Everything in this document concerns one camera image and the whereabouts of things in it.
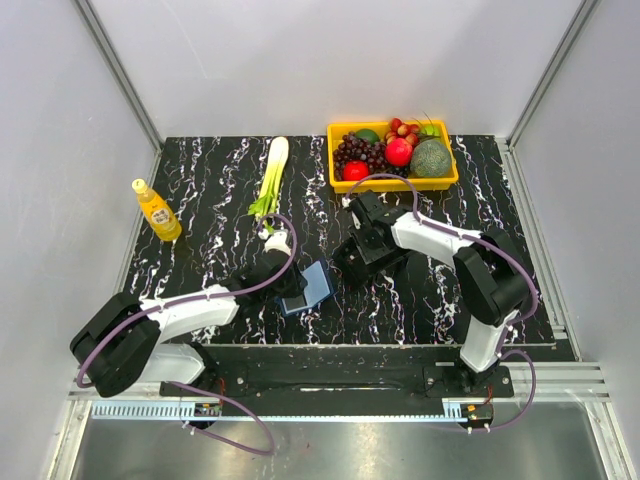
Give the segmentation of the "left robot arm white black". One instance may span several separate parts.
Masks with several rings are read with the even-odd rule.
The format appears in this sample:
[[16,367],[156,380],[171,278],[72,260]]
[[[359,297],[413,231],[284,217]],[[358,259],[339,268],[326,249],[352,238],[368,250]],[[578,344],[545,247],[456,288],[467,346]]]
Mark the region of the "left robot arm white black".
[[119,395],[141,379],[163,343],[208,326],[226,325],[255,303],[297,300],[307,286],[293,257],[271,250],[255,264],[199,292],[146,301],[118,292],[70,342],[79,363],[76,385],[93,388],[103,398]]

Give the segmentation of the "black plastic card box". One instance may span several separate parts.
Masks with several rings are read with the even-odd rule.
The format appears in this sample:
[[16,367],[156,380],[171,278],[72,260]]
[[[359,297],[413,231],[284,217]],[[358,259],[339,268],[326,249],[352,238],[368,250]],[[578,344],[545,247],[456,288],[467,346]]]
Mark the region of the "black plastic card box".
[[411,251],[399,247],[371,249],[355,238],[349,238],[334,251],[332,260],[343,283],[350,290],[355,290],[380,273],[397,273],[406,266],[411,255]]

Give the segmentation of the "black card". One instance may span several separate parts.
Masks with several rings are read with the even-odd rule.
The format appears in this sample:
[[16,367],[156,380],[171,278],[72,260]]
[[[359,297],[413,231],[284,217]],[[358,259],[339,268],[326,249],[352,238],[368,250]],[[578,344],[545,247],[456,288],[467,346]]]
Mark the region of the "black card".
[[306,309],[306,298],[301,295],[297,297],[291,298],[283,298],[281,300],[283,312],[287,315],[305,310]]

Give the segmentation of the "blue leather card holder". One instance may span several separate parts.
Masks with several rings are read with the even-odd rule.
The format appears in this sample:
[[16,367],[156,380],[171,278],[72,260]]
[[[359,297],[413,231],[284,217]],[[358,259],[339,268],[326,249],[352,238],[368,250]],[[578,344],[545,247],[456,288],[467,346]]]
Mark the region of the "blue leather card holder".
[[281,300],[283,298],[277,298],[277,304],[279,305],[284,317],[297,315],[313,309],[335,294],[336,288],[332,272],[330,271],[325,259],[317,260],[304,269],[301,274],[307,281],[307,286],[304,288],[302,294],[306,298],[306,309],[287,315],[282,309]]

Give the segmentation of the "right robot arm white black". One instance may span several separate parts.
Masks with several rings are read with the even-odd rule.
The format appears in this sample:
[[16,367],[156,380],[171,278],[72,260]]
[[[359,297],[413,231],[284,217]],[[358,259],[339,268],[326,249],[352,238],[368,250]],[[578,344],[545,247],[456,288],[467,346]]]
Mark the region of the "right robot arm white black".
[[345,202],[352,215],[349,238],[334,253],[345,282],[353,288],[414,253],[453,268],[470,313],[465,341],[447,386],[480,394],[499,365],[509,321],[537,300],[535,287],[506,232],[465,230],[434,221],[406,207],[390,207],[370,191]]

